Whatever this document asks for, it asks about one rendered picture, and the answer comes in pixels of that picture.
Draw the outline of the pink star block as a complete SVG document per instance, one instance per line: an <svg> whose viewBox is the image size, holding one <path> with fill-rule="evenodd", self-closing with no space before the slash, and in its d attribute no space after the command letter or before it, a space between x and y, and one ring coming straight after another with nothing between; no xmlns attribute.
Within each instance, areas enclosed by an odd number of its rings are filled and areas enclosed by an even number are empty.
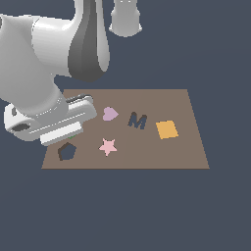
<svg viewBox="0 0 251 251"><path fill-rule="evenodd" d="M108 157L111 152L116 152L117 148L115 147L115 140L103 139L103 144L99 147L100 151L105 153L105 156Z"/></svg>

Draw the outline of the brown slotted board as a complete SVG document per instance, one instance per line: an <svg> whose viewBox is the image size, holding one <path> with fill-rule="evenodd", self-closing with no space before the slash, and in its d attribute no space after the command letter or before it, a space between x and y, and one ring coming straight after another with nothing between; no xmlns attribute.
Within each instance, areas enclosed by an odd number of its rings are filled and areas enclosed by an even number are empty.
<svg viewBox="0 0 251 251"><path fill-rule="evenodd" d="M85 89L97 117L83 133L47 147L42 168L194 169L209 168L188 92L185 89ZM119 115L103 120L104 109ZM178 137L161 139L156 123L173 121ZM116 152L105 156L103 139L115 140Z"/></svg>

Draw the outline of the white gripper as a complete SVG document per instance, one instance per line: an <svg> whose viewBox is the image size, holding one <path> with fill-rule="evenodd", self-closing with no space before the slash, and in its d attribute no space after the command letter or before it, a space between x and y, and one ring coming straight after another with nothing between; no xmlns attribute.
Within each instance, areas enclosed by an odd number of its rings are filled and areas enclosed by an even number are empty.
<svg viewBox="0 0 251 251"><path fill-rule="evenodd" d="M9 104L4 111L5 129L20 140L40 139L42 145L48 146L82 133L82 124L97 116L93 98L89 94L67 98L66 108L68 111L65 115L56 112L54 115L42 115L39 119L34 119L23 115L13 104Z"/></svg>

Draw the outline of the orange square block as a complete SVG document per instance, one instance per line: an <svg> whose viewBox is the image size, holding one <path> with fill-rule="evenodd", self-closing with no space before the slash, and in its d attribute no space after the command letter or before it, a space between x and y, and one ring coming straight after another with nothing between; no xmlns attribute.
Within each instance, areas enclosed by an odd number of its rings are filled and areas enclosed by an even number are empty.
<svg viewBox="0 0 251 251"><path fill-rule="evenodd" d="M158 122L156 127L161 139L178 137L176 125L173 121Z"/></svg>

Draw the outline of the lilac heart block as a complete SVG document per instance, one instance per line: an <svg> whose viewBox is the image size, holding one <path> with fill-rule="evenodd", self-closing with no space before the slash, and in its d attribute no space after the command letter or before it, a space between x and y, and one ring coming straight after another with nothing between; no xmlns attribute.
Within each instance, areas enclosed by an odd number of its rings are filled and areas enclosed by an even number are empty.
<svg viewBox="0 0 251 251"><path fill-rule="evenodd" d="M106 107L104 109L104 115L103 115L103 120L105 122L109 122L116 118L119 115L119 113L112 107Z"/></svg>

